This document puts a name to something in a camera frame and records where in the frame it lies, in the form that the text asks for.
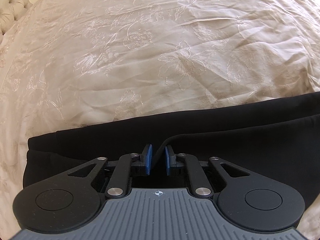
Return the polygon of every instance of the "bedspread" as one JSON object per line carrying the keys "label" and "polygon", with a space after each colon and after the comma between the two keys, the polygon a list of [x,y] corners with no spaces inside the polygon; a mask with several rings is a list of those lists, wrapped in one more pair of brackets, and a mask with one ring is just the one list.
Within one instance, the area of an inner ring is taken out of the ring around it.
{"label": "bedspread", "polygon": [[[39,0],[6,33],[0,53],[6,240],[19,230],[11,206],[28,138],[320,91],[320,7],[314,0]],[[301,222],[310,239],[320,237],[315,214]]]}

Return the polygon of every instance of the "gray ribbed plate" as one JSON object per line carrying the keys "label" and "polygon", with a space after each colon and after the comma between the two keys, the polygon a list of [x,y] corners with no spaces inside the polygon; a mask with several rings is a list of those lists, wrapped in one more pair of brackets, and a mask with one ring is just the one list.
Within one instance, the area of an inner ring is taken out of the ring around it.
{"label": "gray ribbed plate", "polygon": [[83,227],[63,234],[24,229],[12,240],[305,240],[295,229],[273,234],[247,232],[226,221],[208,199],[184,188],[132,189],[106,202]]}

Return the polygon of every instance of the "headboard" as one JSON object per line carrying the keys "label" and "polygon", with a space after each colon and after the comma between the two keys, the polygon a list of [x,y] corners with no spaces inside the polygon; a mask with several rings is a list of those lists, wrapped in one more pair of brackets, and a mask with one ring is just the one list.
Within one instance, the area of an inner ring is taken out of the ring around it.
{"label": "headboard", "polygon": [[19,20],[32,6],[29,0],[0,0],[0,43],[15,21]]}

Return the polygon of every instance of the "white crosshair marker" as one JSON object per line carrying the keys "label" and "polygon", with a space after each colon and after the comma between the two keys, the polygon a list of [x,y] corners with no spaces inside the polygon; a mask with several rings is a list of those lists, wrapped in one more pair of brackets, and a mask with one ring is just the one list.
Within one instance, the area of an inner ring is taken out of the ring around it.
{"label": "white crosshair marker", "polygon": [[158,191],[154,192],[153,194],[156,194],[158,197],[160,197],[164,193],[161,190],[158,190]]}

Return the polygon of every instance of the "black pants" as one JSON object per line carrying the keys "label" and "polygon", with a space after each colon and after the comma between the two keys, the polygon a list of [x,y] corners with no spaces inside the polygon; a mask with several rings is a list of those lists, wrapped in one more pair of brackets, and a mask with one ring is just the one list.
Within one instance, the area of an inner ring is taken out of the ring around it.
{"label": "black pants", "polygon": [[163,150],[218,156],[294,187],[308,207],[320,193],[320,92],[208,110],[157,114],[30,138],[23,186],[100,156],[153,145],[150,187],[170,186]]}

